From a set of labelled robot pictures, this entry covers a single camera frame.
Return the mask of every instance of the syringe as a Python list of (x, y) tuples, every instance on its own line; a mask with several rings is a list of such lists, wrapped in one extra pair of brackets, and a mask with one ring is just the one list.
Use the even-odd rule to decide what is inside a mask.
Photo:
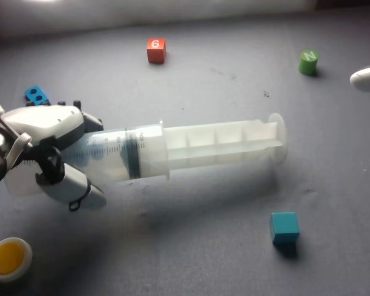
[[(280, 114), (261, 120), (164, 128), (163, 123), (85, 134), (62, 151), (63, 160), (85, 173), (93, 184), (165, 175), (171, 170), (252, 161), (269, 154), (275, 163), (287, 152), (287, 136)], [(22, 162), (5, 180), (13, 195), (42, 190), (35, 182), (41, 170)]]

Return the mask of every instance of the white backdrop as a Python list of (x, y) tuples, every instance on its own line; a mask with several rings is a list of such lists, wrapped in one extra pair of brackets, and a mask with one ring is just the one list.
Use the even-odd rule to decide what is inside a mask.
[(315, 0), (0, 0), (0, 37), (293, 12)]

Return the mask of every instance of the green block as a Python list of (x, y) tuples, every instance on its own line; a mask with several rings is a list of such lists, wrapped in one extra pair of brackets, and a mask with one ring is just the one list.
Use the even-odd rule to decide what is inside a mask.
[(272, 213), (270, 233), (274, 244), (295, 243), (300, 235), (296, 213)]
[(316, 51), (303, 51), (300, 56), (298, 70), (304, 75), (314, 75), (319, 54)]

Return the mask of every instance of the gray tabletop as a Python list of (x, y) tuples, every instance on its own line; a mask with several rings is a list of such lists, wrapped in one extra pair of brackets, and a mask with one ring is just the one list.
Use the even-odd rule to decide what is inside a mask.
[[(155, 37), (164, 65), (147, 62)], [(297, 71), (304, 49), (319, 52), (317, 77)], [(0, 43), (7, 110), (38, 84), (52, 102), (81, 99), (106, 129), (279, 112), (289, 133), (275, 170), (111, 184), (96, 212), (15, 198), (0, 183), (0, 240), (21, 237), (34, 253), (29, 275), (0, 295), (370, 295), (370, 94), (349, 82), (369, 64), (370, 7)], [(301, 235), (288, 257), (268, 224), (292, 211)]]

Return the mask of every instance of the blue cube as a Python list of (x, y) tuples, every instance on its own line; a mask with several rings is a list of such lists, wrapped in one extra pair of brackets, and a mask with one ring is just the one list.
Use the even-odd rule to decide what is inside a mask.
[(34, 103), (35, 106), (37, 105), (43, 105), (44, 102), (49, 102), (47, 96), (41, 88), (39, 88), (37, 85), (35, 85), (32, 88), (29, 88), (25, 91), (25, 96), (27, 99)]
[(295, 243), (300, 235), (296, 213), (272, 213), (270, 233), (274, 244)]

